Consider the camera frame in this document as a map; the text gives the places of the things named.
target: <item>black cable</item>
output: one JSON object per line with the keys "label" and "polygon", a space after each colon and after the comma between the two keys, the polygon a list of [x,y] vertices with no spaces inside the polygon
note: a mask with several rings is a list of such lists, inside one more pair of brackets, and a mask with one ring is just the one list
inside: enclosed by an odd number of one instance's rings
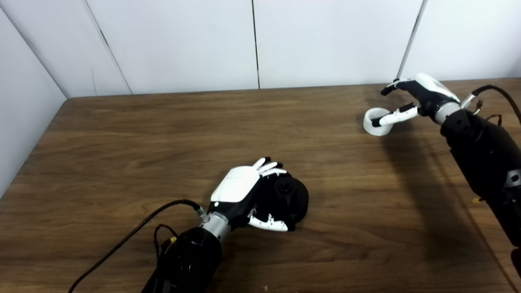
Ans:
{"label": "black cable", "polygon": [[174,235],[176,238],[179,238],[179,235],[177,235],[177,233],[169,226],[164,224],[157,225],[156,229],[154,230],[154,248],[156,249],[156,259],[159,259],[159,241],[157,241],[157,232],[162,227],[167,228],[172,233],[172,235]]}
{"label": "black cable", "polygon": [[521,111],[519,110],[519,108],[517,107],[516,103],[514,102],[514,99],[506,91],[504,91],[502,88],[498,88],[496,86],[488,84],[486,86],[482,86],[480,88],[477,88],[476,90],[474,90],[472,92],[472,94],[474,96],[478,96],[481,92],[486,91],[486,90],[496,90],[496,91],[500,92],[508,100],[508,102],[512,106],[512,109],[514,109],[514,112],[516,113],[517,119],[519,119],[519,123],[521,124]]}
{"label": "black cable", "polygon": [[125,242],[127,242],[130,237],[134,236],[143,226],[145,226],[146,223],[148,223],[153,217],[155,217],[160,212],[164,211],[165,209],[176,205],[176,204],[187,204],[194,208],[194,210],[199,210],[201,208],[200,205],[197,203],[187,200],[187,199],[181,199],[181,200],[174,200],[172,202],[169,202],[162,207],[158,208],[152,214],[150,214],[148,217],[146,217],[134,230],[132,230],[128,235],[126,235],[116,246],[114,246],[104,257],[102,257],[98,262],[96,262],[90,269],[88,269],[85,273],[83,273],[74,283],[72,283],[72,286],[70,286],[70,289],[68,293],[72,293],[76,286],[83,280],[85,277],[87,277],[90,273],[92,273],[95,269],[97,269],[104,261],[106,261],[116,250],[118,250]]}

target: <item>white object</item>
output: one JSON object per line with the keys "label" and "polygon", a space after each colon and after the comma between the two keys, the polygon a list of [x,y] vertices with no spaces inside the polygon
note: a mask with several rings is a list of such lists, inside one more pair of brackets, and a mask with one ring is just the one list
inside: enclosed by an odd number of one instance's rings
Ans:
{"label": "white object", "polygon": [[0,9],[0,197],[65,101]]}
{"label": "white object", "polygon": [[263,222],[259,219],[257,219],[254,215],[250,216],[250,222],[248,223],[251,226],[259,229],[264,230],[271,230],[271,231],[279,231],[279,232],[286,232],[288,231],[288,227],[283,221],[275,221],[271,214],[268,214],[268,221]]}
{"label": "white object", "polygon": [[251,1],[88,2],[134,93],[258,88]]}
{"label": "white object", "polygon": [[421,0],[253,3],[262,89],[393,80],[421,6]]}
{"label": "white object", "polygon": [[402,76],[521,77],[520,15],[519,0],[428,1]]}
{"label": "white object", "polygon": [[460,102],[456,94],[451,92],[446,86],[444,86],[441,82],[439,82],[430,75],[427,75],[425,73],[418,73],[414,80],[418,82],[422,87],[426,88],[431,92],[437,92],[446,95],[456,100],[458,103]]}
{"label": "white object", "polygon": [[219,186],[212,193],[210,200],[215,202],[240,202],[255,186],[257,181],[271,174],[285,174],[286,170],[275,168],[278,163],[271,162],[263,166],[265,158],[259,159],[253,166],[240,166],[231,169]]}
{"label": "white object", "polygon": [[364,129],[369,134],[374,136],[384,136],[388,134],[391,131],[392,124],[380,126],[380,127],[374,127],[373,122],[371,119],[375,119],[384,115],[387,115],[391,113],[391,111],[384,109],[384,108],[372,108],[369,109],[364,116]]}
{"label": "white object", "polygon": [[1,0],[69,97],[130,94],[82,0]]}

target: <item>white cylindrical object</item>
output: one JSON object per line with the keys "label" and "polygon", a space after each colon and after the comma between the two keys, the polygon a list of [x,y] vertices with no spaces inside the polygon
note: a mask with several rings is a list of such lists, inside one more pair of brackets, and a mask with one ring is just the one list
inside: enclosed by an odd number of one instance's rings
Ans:
{"label": "white cylindrical object", "polygon": [[365,131],[367,131],[370,135],[374,135],[374,136],[384,136],[384,135],[388,134],[389,131],[391,131],[392,124],[380,126],[380,127],[374,127],[371,119],[382,117],[383,115],[387,115],[389,113],[391,113],[391,111],[384,109],[384,108],[369,109],[365,113],[365,116],[364,116]]}

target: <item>robotic hand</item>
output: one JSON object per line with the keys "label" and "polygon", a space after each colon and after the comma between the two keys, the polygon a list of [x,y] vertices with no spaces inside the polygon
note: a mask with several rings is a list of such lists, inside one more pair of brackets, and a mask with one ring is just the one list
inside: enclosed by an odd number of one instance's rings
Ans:
{"label": "robotic hand", "polygon": [[231,169],[210,199],[208,215],[177,239],[167,240],[142,293],[203,292],[221,264],[221,244],[238,227],[289,231],[307,212],[304,185],[282,164],[261,158]]}
{"label": "robotic hand", "polygon": [[[374,117],[375,110],[371,109],[366,113],[364,128],[371,134],[382,135],[389,132],[393,123],[418,115],[429,116],[440,124],[441,135],[446,137],[473,192],[490,206],[512,245],[521,247],[521,151],[501,127],[501,118],[496,125],[477,115],[482,101],[475,111],[467,109],[482,91],[494,89],[508,99],[521,122],[521,113],[513,99],[504,90],[488,85],[460,102],[455,94],[426,74],[418,74],[412,80],[395,80],[381,94],[387,95],[395,89],[409,92],[419,103],[378,117]],[[379,131],[381,127],[388,130]]]}

